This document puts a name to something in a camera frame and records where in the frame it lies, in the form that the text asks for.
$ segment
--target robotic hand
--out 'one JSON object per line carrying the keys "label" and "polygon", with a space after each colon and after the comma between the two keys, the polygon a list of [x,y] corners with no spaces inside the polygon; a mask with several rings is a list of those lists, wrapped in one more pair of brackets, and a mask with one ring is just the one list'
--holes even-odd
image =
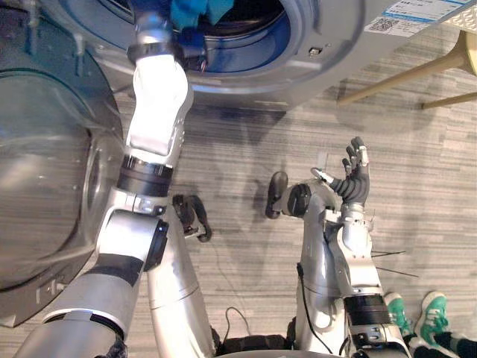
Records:
{"label": "robotic hand", "polygon": [[319,168],[312,168],[312,174],[325,181],[339,196],[343,204],[360,204],[364,206],[370,192],[370,171],[367,148],[360,137],[351,140],[346,152],[350,160],[343,159],[346,179],[340,180],[324,173]]}

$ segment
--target washing machine door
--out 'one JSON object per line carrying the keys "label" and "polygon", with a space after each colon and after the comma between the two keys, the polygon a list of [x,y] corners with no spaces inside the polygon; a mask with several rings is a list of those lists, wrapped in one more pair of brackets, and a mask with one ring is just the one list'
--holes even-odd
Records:
{"label": "washing machine door", "polygon": [[0,324],[40,311],[94,251],[121,138],[92,57],[57,26],[0,7]]}

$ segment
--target blue cloth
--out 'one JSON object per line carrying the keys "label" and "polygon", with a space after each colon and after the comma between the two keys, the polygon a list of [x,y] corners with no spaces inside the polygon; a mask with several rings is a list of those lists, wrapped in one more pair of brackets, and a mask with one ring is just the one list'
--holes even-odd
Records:
{"label": "blue cloth", "polygon": [[178,30],[196,28],[200,15],[207,15],[212,25],[233,7],[234,0],[172,0],[171,18]]}

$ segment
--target gray floor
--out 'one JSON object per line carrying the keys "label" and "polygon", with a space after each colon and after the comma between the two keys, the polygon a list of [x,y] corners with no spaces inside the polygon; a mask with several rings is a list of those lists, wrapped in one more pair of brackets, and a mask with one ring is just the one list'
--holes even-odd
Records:
{"label": "gray floor", "polygon": [[[374,217],[374,248],[406,250],[377,258],[376,265],[420,276],[381,271],[383,286],[402,294],[414,319],[428,291],[445,292],[452,328],[477,339],[477,103],[417,107],[476,91],[476,78],[449,70],[347,107],[335,105],[343,92],[445,54],[457,34],[444,27],[425,31],[284,116],[191,111],[173,191],[199,194],[215,230],[210,243],[188,245],[210,322],[221,336],[231,305],[246,315],[252,333],[285,333],[294,316],[303,224],[265,220],[268,181],[280,169],[291,182],[308,179],[309,168],[324,158],[326,170],[340,175],[344,148],[359,135],[372,161],[367,212]],[[117,100],[129,119],[133,102],[125,94]],[[1,357],[13,355],[40,317],[14,330],[0,328]],[[245,334],[238,315],[232,314],[231,323],[230,336]],[[127,343],[131,358],[157,357],[145,282]]]}

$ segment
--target washing machine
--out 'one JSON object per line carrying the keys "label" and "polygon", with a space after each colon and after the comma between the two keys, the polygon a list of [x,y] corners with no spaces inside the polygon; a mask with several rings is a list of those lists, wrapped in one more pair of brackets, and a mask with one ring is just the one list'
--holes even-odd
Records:
{"label": "washing machine", "polygon": [[[188,77],[201,104],[289,110],[389,54],[409,37],[474,1],[235,0],[205,34],[205,71]],[[114,89],[131,83],[134,39],[127,0],[41,0],[80,41]]]}
{"label": "washing machine", "polygon": [[[289,110],[472,4],[235,0],[215,25],[199,18],[195,101]],[[40,311],[94,251],[133,41],[126,0],[0,1],[0,324]]]}

